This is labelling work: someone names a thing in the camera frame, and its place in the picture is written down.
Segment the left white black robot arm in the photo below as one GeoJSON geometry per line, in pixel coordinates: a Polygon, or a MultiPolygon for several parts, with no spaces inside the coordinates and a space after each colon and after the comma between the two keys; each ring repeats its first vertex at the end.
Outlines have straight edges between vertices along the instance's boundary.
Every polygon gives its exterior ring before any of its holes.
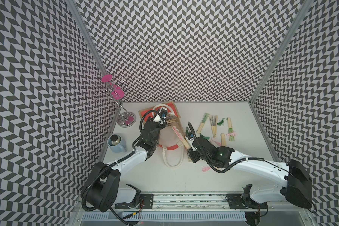
{"type": "Polygon", "coordinates": [[[121,176],[148,160],[159,143],[160,131],[167,125],[164,115],[150,117],[146,123],[140,121],[140,135],[132,143],[132,151],[111,163],[98,162],[81,191],[81,205],[85,211],[106,212],[115,204],[125,203],[138,207],[141,191],[126,184],[120,188],[121,176]]]}

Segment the burlap red striped tote bag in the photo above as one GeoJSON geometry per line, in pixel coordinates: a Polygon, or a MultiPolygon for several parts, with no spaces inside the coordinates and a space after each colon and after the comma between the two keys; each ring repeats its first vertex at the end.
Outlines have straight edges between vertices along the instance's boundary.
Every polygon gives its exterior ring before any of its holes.
{"type": "Polygon", "coordinates": [[[168,168],[174,169],[182,164],[187,151],[171,128],[172,126],[176,126],[180,133],[185,136],[185,132],[180,121],[181,116],[174,101],[157,104],[153,107],[139,110],[138,113],[140,118],[143,118],[145,113],[147,113],[149,110],[156,110],[159,112],[161,108],[166,108],[168,110],[168,114],[166,116],[167,125],[160,132],[159,144],[157,146],[162,149],[162,158],[164,164],[168,168]]]}

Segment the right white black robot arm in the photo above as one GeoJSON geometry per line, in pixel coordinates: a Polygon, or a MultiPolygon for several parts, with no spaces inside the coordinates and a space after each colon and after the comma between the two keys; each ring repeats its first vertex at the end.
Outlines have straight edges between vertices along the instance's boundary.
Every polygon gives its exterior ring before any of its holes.
{"type": "Polygon", "coordinates": [[[263,184],[247,184],[243,188],[238,196],[243,207],[258,208],[267,202],[287,201],[303,209],[313,208],[312,179],[299,161],[282,163],[252,157],[230,147],[215,147],[207,139],[193,134],[187,135],[186,140],[193,163],[204,160],[216,173],[241,170],[265,180],[263,184]]]}

